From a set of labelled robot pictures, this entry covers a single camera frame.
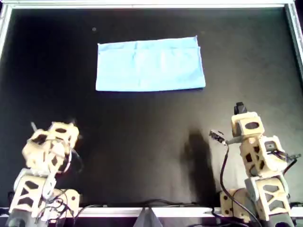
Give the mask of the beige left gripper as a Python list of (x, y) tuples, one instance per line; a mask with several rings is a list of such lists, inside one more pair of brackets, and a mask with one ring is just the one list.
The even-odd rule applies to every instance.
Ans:
[(34, 133), (22, 149), (26, 166), (46, 174), (63, 174), (71, 165), (80, 134), (74, 123), (52, 122), (47, 130), (30, 123)]

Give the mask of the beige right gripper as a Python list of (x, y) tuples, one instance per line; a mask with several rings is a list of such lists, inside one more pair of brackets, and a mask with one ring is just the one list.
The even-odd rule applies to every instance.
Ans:
[(231, 118), (233, 137), (255, 137), (265, 132), (262, 120), (256, 112), (247, 112), (243, 102), (234, 106), (234, 115)]

